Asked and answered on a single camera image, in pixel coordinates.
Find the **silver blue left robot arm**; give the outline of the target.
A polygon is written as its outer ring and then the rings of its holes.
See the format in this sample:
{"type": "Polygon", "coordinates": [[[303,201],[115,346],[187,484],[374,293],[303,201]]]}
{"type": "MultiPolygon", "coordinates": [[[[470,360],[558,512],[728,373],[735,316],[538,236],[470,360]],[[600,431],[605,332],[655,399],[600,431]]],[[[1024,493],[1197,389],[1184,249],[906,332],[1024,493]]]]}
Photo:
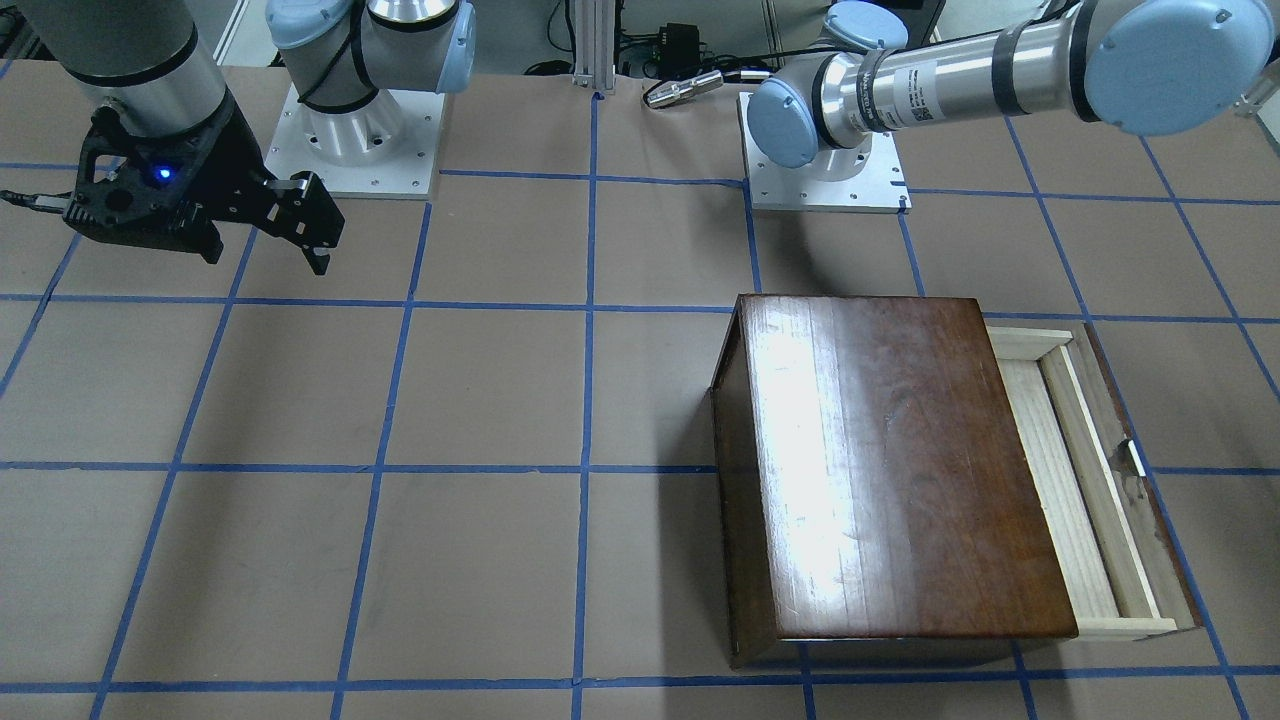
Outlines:
{"type": "Polygon", "coordinates": [[[902,45],[904,31],[876,4],[833,4],[808,55],[750,95],[745,135],[791,170],[874,133],[1039,111],[1180,135],[1226,111],[1277,44],[1263,1],[1069,1],[916,49],[902,45]]]}

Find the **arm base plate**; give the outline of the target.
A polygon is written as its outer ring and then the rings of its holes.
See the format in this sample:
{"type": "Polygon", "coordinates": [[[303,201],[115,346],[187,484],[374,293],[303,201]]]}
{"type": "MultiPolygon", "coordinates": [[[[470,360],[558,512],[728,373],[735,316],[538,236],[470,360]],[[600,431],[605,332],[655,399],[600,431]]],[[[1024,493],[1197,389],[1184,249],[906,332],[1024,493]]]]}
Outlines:
{"type": "Polygon", "coordinates": [[[746,123],[749,92],[739,94],[750,205],[762,211],[906,213],[913,208],[896,142],[872,135],[855,149],[822,150],[805,167],[773,163],[746,123]]]}
{"type": "Polygon", "coordinates": [[[448,99],[383,90],[365,108],[326,114],[300,102],[291,86],[265,165],[280,178],[311,170],[334,199],[428,201],[448,99]]]}

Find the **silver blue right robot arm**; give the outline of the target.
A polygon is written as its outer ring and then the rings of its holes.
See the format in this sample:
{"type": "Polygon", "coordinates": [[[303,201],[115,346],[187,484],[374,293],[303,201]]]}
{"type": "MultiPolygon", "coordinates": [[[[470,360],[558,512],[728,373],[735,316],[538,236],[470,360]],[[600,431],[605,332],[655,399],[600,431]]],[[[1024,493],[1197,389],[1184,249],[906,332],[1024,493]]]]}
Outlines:
{"type": "MultiPolygon", "coordinates": [[[[183,1],[20,1],[93,104],[76,186],[3,200],[59,215],[99,243],[219,261],[221,222],[300,249],[324,275],[346,219],[310,168],[271,170],[183,1]]],[[[404,143],[397,91],[458,94],[474,68],[470,1],[270,1],[282,55],[324,163],[378,161],[404,143]]]]}

